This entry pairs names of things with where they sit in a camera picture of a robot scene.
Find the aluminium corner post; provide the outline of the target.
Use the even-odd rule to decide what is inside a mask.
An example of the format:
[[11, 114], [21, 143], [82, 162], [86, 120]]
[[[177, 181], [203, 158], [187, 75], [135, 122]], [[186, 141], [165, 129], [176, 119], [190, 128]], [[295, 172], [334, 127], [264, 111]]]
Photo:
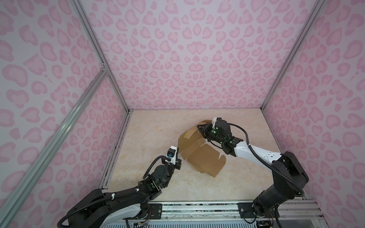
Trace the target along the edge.
[[286, 72], [289, 69], [290, 64], [293, 62], [296, 54], [299, 52], [302, 44], [304, 43], [304, 41], [306, 39], [306, 36], [311, 31], [316, 20], [318, 19], [319, 15], [321, 14], [322, 10], [324, 9], [326, 3], [327, 3], [327, 1], [325, 1], [325, 0], [315, 1], [315, 4], [314, 4], [311, 12], [309, 13], [305, 23], [302, 26], [302, 29], [300, 30], [297, 38], [295, 39], [295, 42], [294, 42], [292, 48], [290, 49], [290, 52], [288, 53], [287, 57], [285, 58], [285, 61], [283, 62], [283, 65], [282, 65], [281, 69], [279, 70], [279, 72], [260, 108], [262, 112], [264, 112], [268, 108], [270, 100], [274, 97], [275, 91], [279, 87], [282, 79], [284, 78]]
[[91, 46], [93, 47], [103, 68], [107, 71], [107, 77], [108, 77], [114, 91], [117, 94], [117, 98], [119, 99], [124, 111], [128, 114], [130, 112], [130, 109], [127, 107], [127, 104], [126, 104], [125, 99], [123, 98], [121, 89], [119, 88], [119, 86], [117, 84], [117, 80], [115, 79], [114, 74], [112, 73], [112, 70], [110, 69], [109, 63], [105, 57], [105, 54], [103, 53], [100, 42], [98, 41], [98, 38], [87, 17], [87, 14], [82, 5], [82, 2], [79, 0], [71, 0], [70, 3], [72, 5], [72, 7], [74, 8], [75, 13], [77, 14], [77, 16], [80, 20], [80, 23], [81, 23], [82, 27], [84, 28], [86, 35], [88, 36], [88, 38], [90, 40]]

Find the aluminium right corner post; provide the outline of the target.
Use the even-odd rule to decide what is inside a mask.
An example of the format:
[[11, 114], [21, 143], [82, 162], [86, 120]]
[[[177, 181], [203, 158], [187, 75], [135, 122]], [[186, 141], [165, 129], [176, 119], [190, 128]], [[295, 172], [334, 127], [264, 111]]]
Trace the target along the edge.
[[288, 53], [287, 57], [285, 58], [285, 61], [283, 62], [283, 65], [282, 65], [281, 69], [279, 70], [279, 72], [260, 108], [262, 112], [264, 112], [268, 108], [270, 100], [274, 97], [275, 91], [279, 87], [282, 79], [284, 78], [286, 72], [289, 69], [290, 64], [293, 62], [296, 54], [299, 52], [302, 44], [304, 43], [304, 41], [306, 39], [306, 36], [311, 31], [316, 20], [318, 19], [319, 15], [321, 14], [322, 10], [324, 9], [326, 3], [327, 3], [327, 1], [325, 1], [325, 0], [315, 1], [315, 4], [314, 4], [311, 12], [309, 13], [305, 23], [302, 26], [302, 29], [300, 30], [297, 38], [295, 39], [295, 42], [294, 42], [292, 48], [290, 49], [290, 52]]

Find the brown cardboard box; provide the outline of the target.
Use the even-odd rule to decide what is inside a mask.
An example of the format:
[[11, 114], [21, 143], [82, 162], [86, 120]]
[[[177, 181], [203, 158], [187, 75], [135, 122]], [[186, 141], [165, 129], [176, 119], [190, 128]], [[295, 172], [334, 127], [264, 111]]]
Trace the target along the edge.
[[226, 157], [210, 146], [193, 126], [178, 139], [179, 154], [200, 173], [216, 177], [226, 164]]

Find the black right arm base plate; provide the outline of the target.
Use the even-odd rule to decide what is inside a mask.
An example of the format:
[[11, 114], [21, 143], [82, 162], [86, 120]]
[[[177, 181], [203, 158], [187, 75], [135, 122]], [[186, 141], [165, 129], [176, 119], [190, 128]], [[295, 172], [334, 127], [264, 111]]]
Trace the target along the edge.
[[237, 206], [242, 219], [275, 218], [274, 207], [265, 209], [253, 202], [239, 202]]

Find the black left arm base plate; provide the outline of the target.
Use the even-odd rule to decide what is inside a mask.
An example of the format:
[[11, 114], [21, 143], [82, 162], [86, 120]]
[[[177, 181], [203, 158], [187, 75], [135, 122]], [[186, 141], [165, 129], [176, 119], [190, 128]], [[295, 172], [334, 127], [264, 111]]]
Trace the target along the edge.
[[163, 205], [160, 203], [146, 203], [143, 207], [142, 210], [142, 219], [147, 220], [147, 219], [152, 219], [152, 220], [158, 220], [161, 219], [162, 217], [162, 210], [163, 210]]

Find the aluminium left corner post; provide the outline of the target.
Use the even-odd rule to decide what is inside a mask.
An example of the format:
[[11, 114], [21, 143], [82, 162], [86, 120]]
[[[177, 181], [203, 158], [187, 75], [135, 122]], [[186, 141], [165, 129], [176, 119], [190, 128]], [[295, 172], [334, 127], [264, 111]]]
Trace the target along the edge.
[[107, 77], [108, 77], [114, 91], [117, 94], [117, 98], [119, 99], [124, 111], [128, 114], [130, 112], [130, 109], [127, 107], [127, 104], [126, 104], [125, 99], [123, 98], [121, 89], [119, 88], [119, 86], [117, 84], [117, 80], [115, 79], [114, 74], [112, 73], [112, 70], [110, 69], [109, 63], [105, 57], [105, 54], [103, 53], [100, 42], [98, 41], [98, 38], [87, 17], [87, 14], [82, 5], [82, 2], [79, 0], [71, 0], [70, 3], [72, 5], [72, 7], [74, 8], [75, 13], [77, 14], [77, 16], [80, 20], [80, 23], [81, 23], [82, 27], [84, 28], [86, 35], [88, 36], [88, 38], [90, 40], [91, 46], [93, 47], [103, 68], [107, 71]]

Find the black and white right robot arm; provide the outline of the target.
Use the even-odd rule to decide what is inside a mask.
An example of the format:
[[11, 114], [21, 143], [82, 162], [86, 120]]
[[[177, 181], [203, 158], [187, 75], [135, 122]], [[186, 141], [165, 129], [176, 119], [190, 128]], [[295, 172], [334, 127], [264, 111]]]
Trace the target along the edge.
[[204, 139], [227, 155], [257, 163], [272, 172], [273, 184], [253, 200], [252, 213], [256, 217], [276, 213], [280, 204], [305, 196], [309, 177], [292, 152], [277, 153], [256, 147], [244, 128], [221, 118], [198, 124], [197, 129]]

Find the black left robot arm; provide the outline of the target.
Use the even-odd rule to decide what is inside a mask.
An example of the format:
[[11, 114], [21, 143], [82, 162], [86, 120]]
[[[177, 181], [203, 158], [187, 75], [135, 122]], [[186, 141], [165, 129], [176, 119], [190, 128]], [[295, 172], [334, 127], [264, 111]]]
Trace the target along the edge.
[[152, 174], [148, 173], [152, 168], [150, 166], [136, 187], [106, 193], [101, 189], [93, 190], [59, 220], [57, 227], [100, 228], [115, 220], [143, 219], [150, 215], [149, 202], [161, 195], [174, 171], [181, 169], [181, 159], [176, 159], [173, 163], [166, 158], [157, 157], [152, 164], [158, 159], [163, 160], [162, 164], [157, 166]]

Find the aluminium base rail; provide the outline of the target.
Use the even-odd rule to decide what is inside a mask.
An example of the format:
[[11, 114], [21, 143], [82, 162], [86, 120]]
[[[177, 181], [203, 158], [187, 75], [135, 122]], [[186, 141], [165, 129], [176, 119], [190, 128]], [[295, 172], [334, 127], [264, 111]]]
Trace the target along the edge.
[[327, 228], [328, 223], [314, 200], [295, 198], [278, 207], [275, 218], [240, 217], [239, 202], [248, 200], [155, 201], [163, 205], [158, 220], [124, 219], [105, 225], [107, 228]]

